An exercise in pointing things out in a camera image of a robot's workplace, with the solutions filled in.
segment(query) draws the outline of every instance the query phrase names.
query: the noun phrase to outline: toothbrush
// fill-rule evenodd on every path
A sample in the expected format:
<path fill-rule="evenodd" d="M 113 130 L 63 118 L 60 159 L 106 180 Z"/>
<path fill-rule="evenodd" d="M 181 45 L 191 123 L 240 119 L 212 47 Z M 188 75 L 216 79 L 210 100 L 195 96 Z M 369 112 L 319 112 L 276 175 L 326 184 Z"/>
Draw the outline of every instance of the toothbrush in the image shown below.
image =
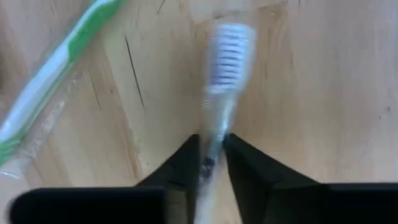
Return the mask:
<path fill-rule="evenodd" d="M 228 133 L 240 93 L 251 72 L 256 32 L 242 23 L 215 27 L 208 54 L 208 81 L 203 109 L 205 129 L 201 137 L 201 162 L 194 223 L 209 223 L 215 202 L 216 167 L 222 142 Z"/>
<path fill-rule="evenodd" d="M 90 39 L 124 0 L 96 0 L 27 84 L 0 128 L 0 165 L 12 155 Z"/>

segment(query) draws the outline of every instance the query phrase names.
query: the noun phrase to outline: toothbrush head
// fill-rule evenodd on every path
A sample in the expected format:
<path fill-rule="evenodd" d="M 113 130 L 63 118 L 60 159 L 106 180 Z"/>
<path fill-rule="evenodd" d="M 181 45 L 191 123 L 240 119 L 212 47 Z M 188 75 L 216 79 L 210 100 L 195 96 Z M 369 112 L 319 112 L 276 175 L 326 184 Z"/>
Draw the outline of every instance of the toothbrush head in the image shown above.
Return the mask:
<path fill-rule="evenodd" d="M 255 31 L 240 24 L 220 24 L 210 40 L 207 91 L 241 91 L 251 72 Z"/>

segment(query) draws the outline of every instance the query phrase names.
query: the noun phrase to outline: wood grain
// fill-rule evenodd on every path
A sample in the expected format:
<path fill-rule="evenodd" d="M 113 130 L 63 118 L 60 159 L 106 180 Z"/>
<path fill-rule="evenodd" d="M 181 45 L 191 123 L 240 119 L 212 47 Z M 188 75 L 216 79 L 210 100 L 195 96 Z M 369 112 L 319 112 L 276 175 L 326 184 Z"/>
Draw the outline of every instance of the wood grain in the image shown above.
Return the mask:
<path fill-rule="evenodd" d="M 0 2 L 0 117 L 90 2 Z M 200 128 L 212 18 L 240 9 L 257 16 L 258 41 L 233 131 L 322 182 L 397 181 L 398 2 L 135 0 L 82 55 L 76 91 L 12 188 L 134 185 L 158 168 Z M 214 219 L 240 223 L 220 172 Z"/>

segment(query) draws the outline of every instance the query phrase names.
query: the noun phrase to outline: wooden surface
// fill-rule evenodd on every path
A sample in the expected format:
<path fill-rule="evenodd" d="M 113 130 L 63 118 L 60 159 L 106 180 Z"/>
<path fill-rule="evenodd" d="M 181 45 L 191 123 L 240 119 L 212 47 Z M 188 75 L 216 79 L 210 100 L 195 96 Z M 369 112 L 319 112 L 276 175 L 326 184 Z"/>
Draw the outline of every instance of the wooden surface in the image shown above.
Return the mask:
<path fill-rule="evenodd" d="M 0 1 L 1 118 L 90 2 Z M 131 186 L 155 170 L 199 128 L 209 20 L 242 7 L 259 36 L 233 131 L 321 182 L 398 181 L 398 2 L 243 2 L 127 1 L 76 64 L 26 178 L 0 180 L 0 206 L 32 187 Z M 221 172 L 215 223 L 239 223 Z"/>

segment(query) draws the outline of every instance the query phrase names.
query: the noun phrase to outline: black object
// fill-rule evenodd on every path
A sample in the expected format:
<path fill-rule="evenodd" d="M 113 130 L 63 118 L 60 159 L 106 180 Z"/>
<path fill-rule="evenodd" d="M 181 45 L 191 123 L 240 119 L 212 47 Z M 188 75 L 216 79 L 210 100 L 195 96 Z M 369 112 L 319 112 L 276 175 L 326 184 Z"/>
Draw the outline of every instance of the black object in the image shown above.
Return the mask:
<path fill-rule="evenodd" d="M 191 223 L 198 145 L 199 136 L 191 136 L 136 187 L 28 192 L 14 202 L 11 223 L 131 223 L 132 219 L 134 223 L 163 223 L 167 189 L 186 192 Z M 224 148 L 245 224 L 398 221 L 398 184 L 320 184 L 233 134 L 226 137 Z"/>

